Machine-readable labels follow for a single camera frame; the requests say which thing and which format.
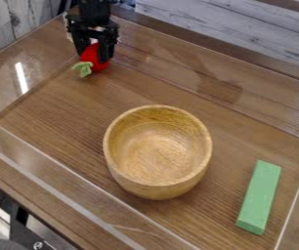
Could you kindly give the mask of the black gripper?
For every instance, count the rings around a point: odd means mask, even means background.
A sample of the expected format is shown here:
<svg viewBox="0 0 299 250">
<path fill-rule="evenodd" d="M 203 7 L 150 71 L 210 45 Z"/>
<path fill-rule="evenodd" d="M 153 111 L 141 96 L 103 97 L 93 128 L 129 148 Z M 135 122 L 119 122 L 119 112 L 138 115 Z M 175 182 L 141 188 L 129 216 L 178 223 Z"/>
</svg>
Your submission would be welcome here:
<svg viewBox="0 0 299 250">
<path fill-rule="evenodd" d="M 65 21 L 78 55 L 82 54 L 86 46 L 90 44 L 89 40 L 97 39 L 98 61 L 106 63 L 114 54 L 119 25 L 113 20 L 87 21 L 75 14 L 66 14 Z"/>
</svg>

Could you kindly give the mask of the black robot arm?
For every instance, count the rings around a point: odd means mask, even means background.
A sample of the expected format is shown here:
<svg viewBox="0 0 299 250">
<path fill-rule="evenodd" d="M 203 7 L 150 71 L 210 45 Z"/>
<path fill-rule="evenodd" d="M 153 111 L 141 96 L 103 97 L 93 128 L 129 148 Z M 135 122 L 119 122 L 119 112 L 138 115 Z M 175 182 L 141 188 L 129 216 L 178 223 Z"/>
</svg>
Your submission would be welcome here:
<svg viewBox="0 0 299 250">
<path fill-rule="evenodd" d="M 97 59 L 106 63 L 118 43 L 119 25 L 110 19 L 109 0 L 77 0 L 77 9 L 65 14 L 66 29 L 71 35 L 78 55 L 97 41 Z"/>
</svg>

